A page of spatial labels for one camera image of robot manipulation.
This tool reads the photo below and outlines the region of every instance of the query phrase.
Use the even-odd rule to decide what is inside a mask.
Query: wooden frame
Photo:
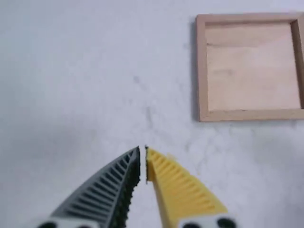
[[[299,108],[210,110],[208,98],[208,64],[206,29],[214,25],[250,25],[288,23],[291,27]],[[200,121],[304,119],[304,14],[303,13],[250,13],[239,15],[198,15],[197,69]]]

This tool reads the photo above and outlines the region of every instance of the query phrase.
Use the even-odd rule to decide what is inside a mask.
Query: white table surface
[[[137,145],[177,158],[246,228],[303,225],[304,122],[198,123],[194,18],[302,0],[0,3],[0,221],[50,214]],[[127,227],[161,227],[152,184]]]

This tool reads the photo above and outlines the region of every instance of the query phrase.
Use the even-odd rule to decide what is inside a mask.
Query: plywood bottom
[[[209,111],[301,108],[290,24],[207,26],[206,40]]]

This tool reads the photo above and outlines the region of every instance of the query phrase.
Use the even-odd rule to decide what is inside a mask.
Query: ribbed texture
[[[226,212],[225,206],[178,163],[147,148],[149,181],[156,183],[171,227],[181,218]]]
[[[140,154],[134,148],[80,186],[53,213],[97,221],[101,228],[125,227],[133,188],[139,182]]]

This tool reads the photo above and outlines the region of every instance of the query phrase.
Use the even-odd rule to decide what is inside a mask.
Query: wooden tray
[[[200,121],[304,118],[304,14],[198,15]]]

